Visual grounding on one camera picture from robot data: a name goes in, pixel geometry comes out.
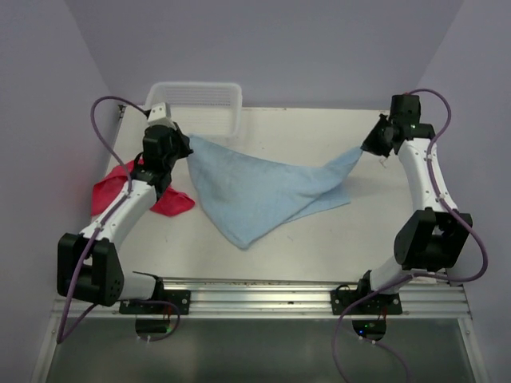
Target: wire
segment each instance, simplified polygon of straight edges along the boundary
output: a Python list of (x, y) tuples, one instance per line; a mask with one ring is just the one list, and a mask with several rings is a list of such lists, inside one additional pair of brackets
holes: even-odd
[[(344, 379), (344, 381), (346, 381), (346, 383), (350, 383), (351, 381), (348, 378), (348, 376), (346, 375), (346, 373), (344, 372), (343, 367), (341, 366), (341, 364), (339, 362), (339, 353), (337, 351), (337, 337), (339, 334), (339, 329), (341, 327), (341, 322), (343, 321), (343, 318), (354, 307), (373, 298), (374, 296), (382, 293), (385, 290), (389, 290), (392, 287), (409, 282), (414, 277), (435, 278), (435, 279), (440, 279), (442, 281), (447, 281), (447, 282), (472, 282), (472, 281), (475, 281), (475, 280), (479, 279), (480, 277), (482, 277), (485, 274), (486, 270), (488, 270), (488, 262), (489, 262), (488, 261), (488, 252), (486, 250), (485, 244), (483, 243), (481, 237), (477, 234), (477, 232), (467, 222), (465, 222), (465, 220), (451, 206), (449, 206), (449, 204), (444, 200), (443, 194), (440, 190), (440, 187), (438, 186), (438, 182), (437, 182), (436, 176), (434, 174), (433, 159), (431, 157), (431, 152), (433, 150), (433, 146), (436, 144), (438, 139), (446, 132), (447, 128), (450, 125), (452, 111), (451, 111), (449, 102), (447, 101), (447, 99), (445, 97), (443, 97), (443, 95), (441, 95), (436, 90), (432, 90), (432, 89), (428, 89), (428, 88), (421, 88), (421, 89), (415, 89), (411, 92), (408, 92), (407, 94), (415, 94), (415, 93), (431, 93), (431, 94), (435, 95), (436, 97), (438, 97), (443, 102), (444, 106), (446, 107), (446, 110), (447, 110), (446, 122), (444, 123), (444, 126), (442, 127), (442, 129), (440, 129), (438, 134), (431, 140), (431, 142), (428, 145), (428, 148), (426, 150), (426, 159), (427, 159), (426, 165), (428, 168), (428, 175), (430, 176), (430, 180), (433, 185), (433, 190), (436, 195), (436, 198), (438, 199), (438, 202), (447, 210), (447, 212), (449, 212), (449, 214), (451, 216), (453, 216), (454, 219), (456, 219), (460, 223), (460, 225), (463, 226), (463, 228), (465, 228), (465, 230), (467, 230), (470, 233), (470, 235), (472, 235), (472, 237), (476, 241), (477, 245), (481, 249), (482, 265), (481, 265), (481, 269), (476, 274), (471, 275), (469, 277), (464, 277), (464, 278), (451, 278), (446, 275), (442, 275), (442, 274), (438, 274), (438, 273), (427, 273), (425, 271), (415, 271), (413, 274), (404, 275), (401, 278), (386, 284), (385, 286), (366, 295), (365, 297), (360, 298), (358, 301), (351, 303), (346, 309), (344, 309), (344, 311), (339, 316), (339, 319), (337, 320), (337, 324), (335, 326), (335, 331), (334, 331), (334, 336), (331, 341), (331, 348), (332, 348), (332, 357), (334, 358), (335, 366), (337, 367), (339, 374), (341, 375), (341, 377), (343, 377), (343, 379)], [(387, 345), (384, 345), (381, 343), (377, 343), (377, 344), (380, 345), (383, 349), (386, 349), (387, 351), (392, 353), (401, 362), (401, 364), (403, 365), (405, 372), (406, 372), (406, 383), (410, 383), (411, 382), (410, 367), (406, 364), (405, 360), (401, 357), (401, 355), (398, 354), (396, 351), (392, 350)]]
[(436, 278), (436, 279), (440, 279), (442, 281), (447, 281), (447, 282), (472, 282), (472, 281), (475, 281), (475, 280), (479, 279), (480, 277), (482, 277), (484, 275), (484, 273), (486, 272), (486, 270), (488, 270), (488, 251), (486, 250), (486, 246), (482, 242), (482, 239), (479, 236), (479, 234), (467, 222), (465, 222), (465, 220), (451, 206), (449, 206), (449, 204), (444, 200), (444, 198), (442, 196), (442, 192), (440, 191), (440, 187), (438, 186), (438, 182), (437, 182), (437, 179), (434, 174), (433, 161), (431, 158), (431, 151), (433, 150), (433, 146), (436, 144), (438, 139), (446, 132), (447, 128), (449, 127), (450, 120), (452, 117), (451, 108), (450, 108), (449, 102), (447, 102), (447, 99), (445, 97), (443, 97), (443, 95), (441, 95), (436, 90), (421, 88), (421, 89), (412, 90), (410, 92), (410, 94), (415, 94), (415, 93), (431, 93), (431, 94), (435, 95), (436, 97), (438, 97), (443, 102), (444, 106), (447, 109), (447, 119), (446, 119), (446, 122), (444, 123), (444, 126), (442, 127), (442, 129), (440, 129), (440, 132), (438, 132), (438, 134), (435, 137), (433, 137), (433, 139), (431, 140), (431, 142), (427, 148), (426, 164), (428, 167), (428, 173), (430, 176), (431, 183), (433, 185), (434, 194), (437, 196), (438, 202), (442, 205), (442, 207), (444, 207), (449, 212), (449, 214), (451, 214), (453, 216), (454, 219), (456, 219), (460, 223), (460, 225), (463, 226), (463, 228), (465, 230), (467, 230), (470, 233), (470, 235), (472, 235), (472, 237), (475, 239), (477, 245), (481, 249), (481, 255), (482, 255), (481, 269), (476, 274), (471, 275), (469, 277), (451, 278), (451, 277), (448, 277), (448, 276), (442, 275), (442, 274), (437, 274), (437, 273), (429, 274), (426, 272), (415, 273), (415, 276)]
[[(123, 102), (127, 105), (133, 106), (136, 110), (139, 112), (144, 113), (144, 110), (142, 110), (139, 106), (135, 105), (133, 102), (126, 100), (122, 97), (117, 96), (103, 96), (98, 98), (94, 101), (93, 105), (90, 108), (90, 122), (93, 126), (94, 132), (96, 133), (97, 138), (99, 138), (99, 141), (103, 144), (103, 146), (110, 152), (110, 154), (117, 160), (119, 165), (122, 167), (122, 169), (125, 171), (126, 176), (128, 177), (128, 195), (131, 193), (133, 186), (132, 186), (132, 179), (131, 175), (129, 174), (129, 170), (126, 167), (126, 164), (122, 161), (122, 159), (114, 152), (113, 148), (110, 146), (110, 144), (105, 140), (105, 138), (101, 135), (97, 123), (96, 123), (96, 107), (105, 100), (115, 100)], [(93, 310), (94, 307), (96, 307), (96, 304), (92, 304), (89, 306), (72, 324), (72, 326), (66, 331), (65, 330), (65, 324), (67, 322), (67, 318), (69, 316), (69, 308), (71, 307), (71, 301), (73, 300), (74, 290), (77, 286), (78, 277), (80, 276), (80, 270), (83, 266), (83, 262), (85, 261), (85, 258), (87, 258), (87, 255), (90, 252), (90, 249), (94, 243), (94, 240), (99, 235), (99, 232), (101, 231), (101, 227), (105, 224), (105, 222), (112, 216), (112, 214), (128, 199), (128, 195), (123, 195), (119, 201), (115, 205), (112, 206), (112, 208), (109, 209), (109, 211), (105, 214), (105, 216), (101, 219), (99, 222), (98, 227), (93, 231), (93, 234), (90, 236), (89, 241), (87, 241), (87, 244), (85, 245), (85, 248), (83, 249), (83, 252), (80, 255), (80, 258), (77, 261), (77, 265), (74, 268), (73, 276), (71, 277), (71, 282), (69, 283), (69, 288), (67, 290), (67, 295), (65, 297), (65, 303), (64, 308), (62, 309), (62, 316), (61, 321), (58, 327), (57, 332), (57, 344), (61, 344), (71, 333), (77, 328), (78, 324), (85, 318), (85, 316)]]
[(160, 337), (151, 337), (151, 336), (141, 337), (139, 335), (139, 337), (141, 339), (143, 339), (143, 340), (145, 340), (147, 342), (158, 342), (158, 341), (163, 341), (164, 339), (167, 339), (168, 337), (170, 337), (172, 334), (174, 334), (176, 332), (177, 327), (179, 326), (180, 321), (181, 321), (181, 314), (179, 312), (179, 308), (176, 305), (174, 305), (171, 302), (167, 302), (167, 301), (143, 301), (143, 300), (140, 300), (140, 299), (132, 300), (132, 302), (136, 302), (139, 305), (165, 305), (169, 309), (172, 308), (173, 309), (173, 313), (175, 313), (176, 316), (177, 316), (176, 324), (174, 325), (174, 328), (172, 330), (168, 331), (165, 335), (162, 335)]

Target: white plastic basket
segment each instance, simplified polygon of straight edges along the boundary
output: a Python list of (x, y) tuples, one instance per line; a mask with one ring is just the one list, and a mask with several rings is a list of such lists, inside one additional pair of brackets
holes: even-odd
[(158, 82), (145, 107), (168, 102), (172, 119), (184, 134), (231, 139), (240, 130), (241, 87), (225, 82)]

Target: white arm segment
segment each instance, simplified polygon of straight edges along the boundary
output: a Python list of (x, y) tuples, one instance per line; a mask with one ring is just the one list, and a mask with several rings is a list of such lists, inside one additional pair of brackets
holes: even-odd
[[(424, 210), (431, 207), (433, 211), (446, 211), (436, 200), (433, 185), (426, 164), (426, 150), (430, 144), (430, 139), (415, 138), (402, 143), (398, 152), (399, 161), (405, 168), (406, 178), (410, 186), (412, 204), (414, 211)], [(434, 177), (437, 181), (440, 192), (444, 194), (445, 201), (453, 208), (458, 208), (450, 198), (446, 183), (442, 176), (442, 171), (438, 166), (437, 145), (431, 149), (431, 160), (434, 170)]]
[[(156, 203), (156, 190), (153, 186), (144, 181), (133, 180), (133, 189), (128, 199), (112, 214), (105, 226), (101, 229), (96, 240), (107, 238), (113, 243), (116, 249), (121, 248), (121, 244), (126, 235), (131, 231), (140, 217)], [(80, 234), (84, 238), (90, 238), (96, 230), (99, 222), (105, 217), (113, 205), (117, 203), (123, 195), (128, 194), (128, 182), (122, 188), (116, 199), (106, 208), (106, 210), (97, 217), (88, 227), (83, 229)]]
[[(433, 211), (446, 211), (436, 199), (430, 175), (428, 173), (426, 151), (429, 144), (430, 140), (427, 138), (415, 138), (413, 140), (403, 142), (398, 152), (399, 161), (401, 161), (402, 166), (405, 168), (414, 211), (424, 210), (427, 207), (432, 208)], [(438, 166), (436, 144), (433, 145), (431, 149), (431, 160), (435, 179), (438, 187), (440, 188), (440, 192), (444, 195), (445, 201), (452, 208), (458, 208), (447, 191), (442, 171)], [(412, 270), (402, 270), (401, 265), (399, 265), (394, 256), (392, 256), (378, 269), (371, 271), (370, 288), (375, 291), (404, 275), (411, 274), (412, 272)], [(399, 292), (399, 288), (401, 286), (402, 285), (397, 285), (392, 289), (385, 290), (382, 294), (396, 294)]]
[[(410, 270), (403, 270), (394, 257), (390, 257), (378, 269), (372, 270), (369, 274), (370, 289), (376, 291), (410, 273)], [(406, 284), (407, 282), (399, 284), (391, 289), (382, 291), (381, 294), (397, 294), (401, 286)]]
[[(128, 182), (125, 183), (121, 193), (107, 207), (105, 212), (97, 217), (88, 227), (81, 231), (84, 238), (90, 238), (99, 222), (122, 198), (128, 193)], [(96, 240), (108, 239), (117, 250), (126, 235), (131, 231), (138, 219), (156, 203), (156, 190), (144, 181), (133, 180), (133, 189), (129, 198), (106, 221)], [(123, 271), (125, 282), (119, 297), (120, 301), (129, 299), (149, 299), (153, 296), (156, 279), (150, 275), (137, 274), (132, 271)]]

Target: black mounting bracket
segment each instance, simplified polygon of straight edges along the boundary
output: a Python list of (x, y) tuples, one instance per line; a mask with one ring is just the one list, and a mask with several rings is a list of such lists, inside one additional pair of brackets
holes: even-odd
[[(350, 290), (348, 285), (340, 285), (330, 292), (333, 315), (340, 315), (351, 303), (372, 293), (370, 289), (370, 270), (358, 281), (357, 289)], [(399, 294), (378, 294), (351, 309), (350, 315), (400, 315), (402, 314)]]
[[(164, 290), (160, 296), (161, 301), (171, 302), (179, 309), (180, 315), (188, 315), (192, 293), (190, 290)], [(166, 312), (162, 305), (149, 305), (129, 301), (122, 301), (119, 305), (119, 313), (127, 315), (158, 315)]]
[[(332, 314), (340, 315), (351, 303), (360, 298), (357, 290), (332, 290), (330, 292)], [(388, 315), (402, 314), (399, 294), (378, 294), (355, 306), (350, 311), (350, 315), (380, 315), (384, 309)]]

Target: lavender wall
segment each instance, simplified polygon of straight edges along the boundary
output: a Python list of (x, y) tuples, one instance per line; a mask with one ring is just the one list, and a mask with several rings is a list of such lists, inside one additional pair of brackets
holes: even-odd
[(109, 91), (62, 0), (0, 2), (0, 84), (0, 381), (25, 382), (53, 305), (57, 241), (87, 220), (105, 165), (88, 113)]
[[(511, 344), (511, 2), (465, 0), (420, 85), (446, 95), (453, 107), (451, 129), (439, 144), (442, 171), (459, 208), (473, 214), (490, 264), (466, 294), (493, 381), (509, 381)], [(425, 118), (440, 126), (442, 106), (427, 98)], [(481, 266), (470, 240), (453, 274)]]
[(462, 0), (66, 0), (111, 90), (235, 81), (248, 106), (388, 108)]

